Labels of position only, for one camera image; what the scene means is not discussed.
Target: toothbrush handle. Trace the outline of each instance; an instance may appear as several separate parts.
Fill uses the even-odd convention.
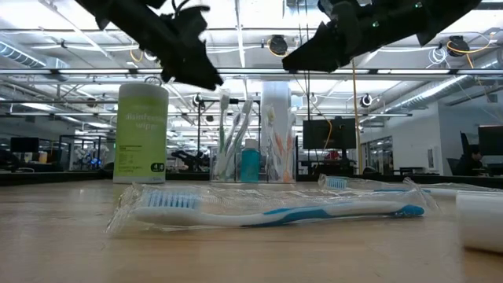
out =
[[[421,216],[424,209],[394,201],[359,201],[306,208],[279,208],[254,215],[212,215],[190,208],[145,207],[133,210],[142,222],[176,226],[268,227],[304,219],[336,219],[351,216]]]
[[[424,209],[412,204],[395,201],[359,201],[310,208],[280,208],[264,213],[269,219],[246,227],[281,226],[305,219],[337,219],[358,216],[421,216]]]

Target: blue bottle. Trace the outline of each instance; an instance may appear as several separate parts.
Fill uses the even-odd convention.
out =
[[[241,181],[258,182],[260,168],[259,142],[254,139],[244,140],[241,153]]]

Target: black robotic arm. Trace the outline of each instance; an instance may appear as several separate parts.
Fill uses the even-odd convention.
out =
[[[149,7],[160,8],[166,0],[76,0],[96,17],[103,30],[110,22],[138,42],[140,49],[157,56],[164,82],[176,82],[215,90],[223,81],[199,40],[207,23],[201,12],[208,6],[181,9],[157,16]]]
[[[283,59],[283,68],[333,72],[358,55],[416,35],[423,46],[482,0],[319,0],[330,22]]]

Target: computer monitor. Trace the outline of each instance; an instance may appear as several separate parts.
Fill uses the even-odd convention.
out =
[[[354,119],[331,119],[330,125],[325,119],[303,122],[304,149],[356,149],[356,126]]]
[[[11,153],[37,153],[39,138],[10,138]]]
[[[479,147],[482,155],[503,155],[503,126],[479,127]]]

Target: overhead beam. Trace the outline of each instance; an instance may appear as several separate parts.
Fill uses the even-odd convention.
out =
[[[218,68],[222,76],[276,76],[282,75],[295,78],[292,74],[280,68]],[[501,69],[473,68],[473,69],[424,69],[424,68],[357,68],[358,78],[381,77],[389,80],[414,80],[414,78],[445,79],[453,75],[503,75]],[[159,75],[160,68],[62,68],[62,69],[29,69],[29,68],[0,68],[0,75]],[[337,69],[332,73],[311,72],[314,79],[350,79],[352,70]]]
[[[83,39],[85,39],[90,45],[94,46],[96,49],[98,49],[101,53],[103,53],[103,55],[105,55],[105,57],[107,57],[110,61],[116,63],[117,65],[119,65],[120,67],[123,67],[122,64],[120,64],[119,62],[117,62],[117,60],[113,57],[113,55],[111,55],[110,53],[108,53],[107,51],[105,51],[103,48],[101,48],[101,46],[99,46],[93,39],[91,39],[88,35],[86,35],[79,27],[77,27],[71,20],[69,20],[67,17],[65,17],[62,13],[60,13],[58,10],[57,10],[57,7],[51,2],[51,3],[48,3],[46,2],[46,0],[39,0],[39,3],[42,4],[44,7],[46,7],[48,10],[50,10],[51,12],[53,12],[55,15],[57,15],[58,17],[60,17],[61,19],[63,19],[64,21],[66,21],[68,24],[70,24],[72,26],[72,29],[75,31],[75,33],[77,35],[80,35],[80,37],[82,37]]]

